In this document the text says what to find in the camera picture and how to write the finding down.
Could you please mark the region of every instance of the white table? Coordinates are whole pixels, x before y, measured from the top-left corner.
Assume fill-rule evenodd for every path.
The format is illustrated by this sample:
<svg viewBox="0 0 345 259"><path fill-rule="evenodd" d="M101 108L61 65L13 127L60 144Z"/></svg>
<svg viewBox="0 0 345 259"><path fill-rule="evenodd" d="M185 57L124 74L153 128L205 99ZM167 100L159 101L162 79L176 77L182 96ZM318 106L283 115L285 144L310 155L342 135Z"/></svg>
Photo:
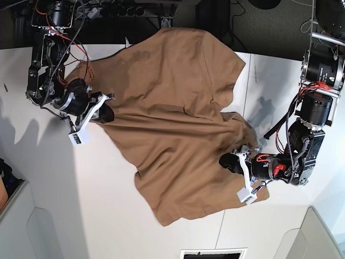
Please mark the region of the white table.
<svg viewBox="0 0 345 259"><path fill-rule="evenodd" d="M91 59L107 57L123 47L86 46ZM72 53L83 58L74 47ZM261 136L285 113L291 96L271 101L274 110L270 118L256 117L257 111L263 116L265 110L256 104L261 105L263 97L268 102L262 104L270 107L269 99L281 87L296 88L300 64L238 55L246 66L236 83L234 102L224 111L244 115ZM249 248L246 259L273 258L284 233L301 226L315 198L314 180L306 187L275 182L270 184L271 197L267 201L202 219L180 219L162 227L135 189L136 168L99 126L89 124L91 142L73 148L67 137L68 127L25 99L31 49L2 50L0 60L6 64L0 69L0 156L12 161L16 172L24 172L35 205L52 214L65 258L176 259L180 249L240 247ZM8 93L1 87L3 83ZM332 134L326 137L326 147L331 145L327 144L331 138ZM269 141L266 149L273 147ZM312 179L319 186L319 173L314 174Z"/></svg>

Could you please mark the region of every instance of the orange object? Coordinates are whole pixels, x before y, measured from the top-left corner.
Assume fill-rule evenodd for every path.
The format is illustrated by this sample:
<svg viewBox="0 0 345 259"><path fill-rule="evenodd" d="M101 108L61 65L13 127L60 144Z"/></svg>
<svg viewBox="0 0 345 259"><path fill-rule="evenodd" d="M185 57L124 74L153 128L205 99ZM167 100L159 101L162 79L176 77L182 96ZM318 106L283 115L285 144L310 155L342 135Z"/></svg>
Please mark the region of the orange object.
<svg viewBox="0 0 345 259"><path fill-rule="evenodd" d="M277 166L275 167L274 171L273 171L273 175L276 176L280 170L285 171L286 169L286 165L282 165L282 164L277 164Z"/></svg>

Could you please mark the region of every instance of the label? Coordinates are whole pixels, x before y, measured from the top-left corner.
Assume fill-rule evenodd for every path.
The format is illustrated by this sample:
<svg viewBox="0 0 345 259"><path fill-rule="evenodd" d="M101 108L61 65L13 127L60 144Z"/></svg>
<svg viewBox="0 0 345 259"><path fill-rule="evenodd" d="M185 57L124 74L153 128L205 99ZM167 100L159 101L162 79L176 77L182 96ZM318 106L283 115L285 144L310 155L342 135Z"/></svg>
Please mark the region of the label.
<svg viewBox="0 0 345 259"><path fill-rule="evenodd" d="M330 74L330 66L320 64L319 65L319 82L326 82Z"/></svg>

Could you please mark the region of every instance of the brown cloth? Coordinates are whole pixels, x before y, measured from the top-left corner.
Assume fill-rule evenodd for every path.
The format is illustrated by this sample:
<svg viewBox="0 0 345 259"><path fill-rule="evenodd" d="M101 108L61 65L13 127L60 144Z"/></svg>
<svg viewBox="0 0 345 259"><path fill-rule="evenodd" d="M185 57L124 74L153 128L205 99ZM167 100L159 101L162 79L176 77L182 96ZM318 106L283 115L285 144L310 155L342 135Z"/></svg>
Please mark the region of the brown cloth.
<svg viewBox="0 0 345 259"><path fill-rule="evenodd" d="M137 167L137 190L163 226L244 205L236 194L243 176L218 163L256 144L239 114L220 113L244 65L208 32L180 28L92 62L93 90L116 96L107 102L115 120L100 126ZM84 74L80 64L67 80ZM267 190L258 195L268 198Z"/></svg>

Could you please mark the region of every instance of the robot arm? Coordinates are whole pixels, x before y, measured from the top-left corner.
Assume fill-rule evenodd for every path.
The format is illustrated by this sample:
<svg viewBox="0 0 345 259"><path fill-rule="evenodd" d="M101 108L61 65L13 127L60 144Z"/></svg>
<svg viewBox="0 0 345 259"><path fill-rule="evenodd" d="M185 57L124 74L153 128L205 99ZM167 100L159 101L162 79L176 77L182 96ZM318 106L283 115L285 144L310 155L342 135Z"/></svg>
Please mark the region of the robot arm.
<svg viewBox="0 0 345 259"><path fill-rule="evenodd" d="M258 189L271 181L281 180L295 186L307 184L325 137L322 128L331 126L335 117L345 79L345 4L341 0L316 0L315 19L312 9L310 46L302 63L299 92L287 113L264 135L269 139L283 127L287 138L284 150L279 154L261 154L261 149L242 146L219 159L224 168L247 179L237 194L248 205L256 199ZM321 33L317 33L315 24L322 28ZM333 115L329 119L332 106ZM297 120L288 128L292 114ZM259 179L262 184L253 189L253 183Z"/></svg>
<svg viewBox="0 0 345 259"><path fill-rule="evenodd" d="M26 96L34 105L50 111L62 120L68 120L71 128L70 139L74 145L87 142L85 126L90 120L107 123L114 120L114 112L105 104L114 98L113 94L101 92L89 94L91 88L84 79L64 81L65 65L70 55L70 46L84 24L72 40L68 40L65 29L71 28L77 2L73 0L38 0L32 15L32 26L40 31L35 35L36 44L32 49ZM86 50L87 65L89 58ZM51 104L60 114L55 114L45 105ZM75 124L70 115L77 119Z"/></svg>

